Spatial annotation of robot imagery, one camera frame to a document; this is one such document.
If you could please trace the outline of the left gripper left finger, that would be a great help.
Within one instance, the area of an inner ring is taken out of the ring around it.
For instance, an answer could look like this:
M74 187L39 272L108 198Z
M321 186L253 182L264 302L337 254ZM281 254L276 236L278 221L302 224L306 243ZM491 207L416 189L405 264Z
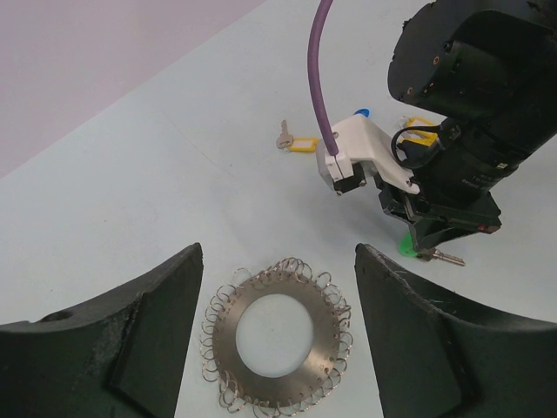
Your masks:
M2 325L2 416L174 416L203 271L192 244L95 298Z

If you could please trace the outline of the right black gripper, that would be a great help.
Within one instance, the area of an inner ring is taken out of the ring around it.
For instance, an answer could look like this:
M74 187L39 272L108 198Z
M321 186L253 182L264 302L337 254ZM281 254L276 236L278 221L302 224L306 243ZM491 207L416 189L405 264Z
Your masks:
M501 210L491 194L472 203L461 204L434 189L418 195L402 192L376 179L384 213L408 225L413 247L421 252L476 233L500 230Z

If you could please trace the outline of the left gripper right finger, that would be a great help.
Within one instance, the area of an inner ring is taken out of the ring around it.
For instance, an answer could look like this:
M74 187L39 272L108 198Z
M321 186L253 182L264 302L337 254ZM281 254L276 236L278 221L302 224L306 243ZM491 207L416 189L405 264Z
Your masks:
M470 300L367 244L355 273L384 416L555 416L553 322Z

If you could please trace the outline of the green tag key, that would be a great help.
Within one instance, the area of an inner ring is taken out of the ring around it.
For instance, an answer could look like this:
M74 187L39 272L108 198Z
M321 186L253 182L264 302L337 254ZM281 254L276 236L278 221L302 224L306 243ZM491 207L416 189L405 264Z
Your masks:
M407 233L399 243L399 253L407 258L414 258L422 261L441 260L456 266L465 266L466 262L456 256L443 253L439 249L434 248L418 252L413 247L413 240L410 233Z

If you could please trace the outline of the metal ring key organizer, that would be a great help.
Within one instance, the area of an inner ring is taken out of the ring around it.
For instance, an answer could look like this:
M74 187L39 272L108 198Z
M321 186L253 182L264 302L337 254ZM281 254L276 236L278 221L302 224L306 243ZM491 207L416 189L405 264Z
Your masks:
M299 258L241 268L210 298L199 337L201 375L230 414L295 417L341 383L352 308L327 271Z

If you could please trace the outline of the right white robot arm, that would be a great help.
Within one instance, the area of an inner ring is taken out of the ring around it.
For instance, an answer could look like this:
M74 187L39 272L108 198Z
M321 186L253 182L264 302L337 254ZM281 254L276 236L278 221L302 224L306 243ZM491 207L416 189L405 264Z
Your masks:
M403 25L391 96L439 114L432 145L402 131L390 152L416 194L377 185L384 211L408 224L413 249L500 229L491 191L556 134L556 4L434 1Z

